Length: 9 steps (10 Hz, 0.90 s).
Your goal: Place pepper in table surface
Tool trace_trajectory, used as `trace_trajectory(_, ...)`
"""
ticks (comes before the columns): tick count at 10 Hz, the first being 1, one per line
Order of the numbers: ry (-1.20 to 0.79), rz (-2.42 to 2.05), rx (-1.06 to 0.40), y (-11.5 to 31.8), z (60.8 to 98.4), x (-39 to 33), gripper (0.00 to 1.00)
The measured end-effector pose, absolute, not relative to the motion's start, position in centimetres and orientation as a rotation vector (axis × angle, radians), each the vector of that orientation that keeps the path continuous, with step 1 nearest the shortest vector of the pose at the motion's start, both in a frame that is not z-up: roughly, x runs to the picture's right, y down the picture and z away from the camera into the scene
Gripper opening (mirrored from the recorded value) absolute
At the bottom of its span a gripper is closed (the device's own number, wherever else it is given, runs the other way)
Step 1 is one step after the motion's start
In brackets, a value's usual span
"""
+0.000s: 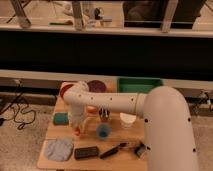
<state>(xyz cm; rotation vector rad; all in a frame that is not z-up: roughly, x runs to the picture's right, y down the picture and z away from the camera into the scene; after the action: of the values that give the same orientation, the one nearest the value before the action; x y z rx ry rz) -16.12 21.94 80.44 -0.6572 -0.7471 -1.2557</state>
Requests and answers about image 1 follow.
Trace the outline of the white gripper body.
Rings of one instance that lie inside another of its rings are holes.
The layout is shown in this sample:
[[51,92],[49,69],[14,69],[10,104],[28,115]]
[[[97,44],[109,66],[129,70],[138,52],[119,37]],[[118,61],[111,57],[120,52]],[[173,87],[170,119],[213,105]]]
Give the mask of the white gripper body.
[[70,106],[68,116],[72,128],[80,127],[86,118],[85,107]]

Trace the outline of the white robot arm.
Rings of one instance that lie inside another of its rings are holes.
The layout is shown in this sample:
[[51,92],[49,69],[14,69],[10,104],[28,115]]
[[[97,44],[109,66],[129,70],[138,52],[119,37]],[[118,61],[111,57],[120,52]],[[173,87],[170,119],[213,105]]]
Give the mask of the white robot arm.
[[183,95],[168,86],[145,93],[95,93],[85,82],[60,90],[72,113],[85,106],[137,115],[144,119],[148,171],[199,171],[191,115]]

